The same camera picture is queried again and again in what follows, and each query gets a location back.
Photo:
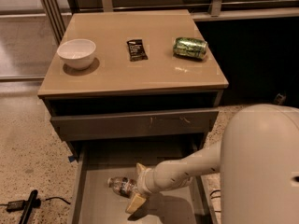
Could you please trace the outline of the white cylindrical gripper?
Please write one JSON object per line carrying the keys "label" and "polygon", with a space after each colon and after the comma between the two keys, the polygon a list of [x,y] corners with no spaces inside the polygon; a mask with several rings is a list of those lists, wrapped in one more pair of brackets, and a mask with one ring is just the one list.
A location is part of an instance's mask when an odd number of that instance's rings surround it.
{"label": "white cylindrical gripper", "polygon": [[127,214],[133,214],[138,208],[140,208],[148,199],[148,195],[155,192],[156,187],[154,186],[153,170],[147,168],[141,163],[136,164],[137,178],[137,190],[139,193],[134,192],[130,201],[125,209]]}

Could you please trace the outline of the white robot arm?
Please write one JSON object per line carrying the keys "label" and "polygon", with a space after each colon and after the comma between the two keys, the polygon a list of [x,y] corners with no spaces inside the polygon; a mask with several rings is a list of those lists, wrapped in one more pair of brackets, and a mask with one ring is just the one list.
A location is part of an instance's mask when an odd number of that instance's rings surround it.
{"label": "white robot arm", "polygon": [[220,142],[153,168],[136,166],[137,192],[126,212],[152,193],[221,175],[221,224],[299,224],[299,109],[253,105],[237,112]]}

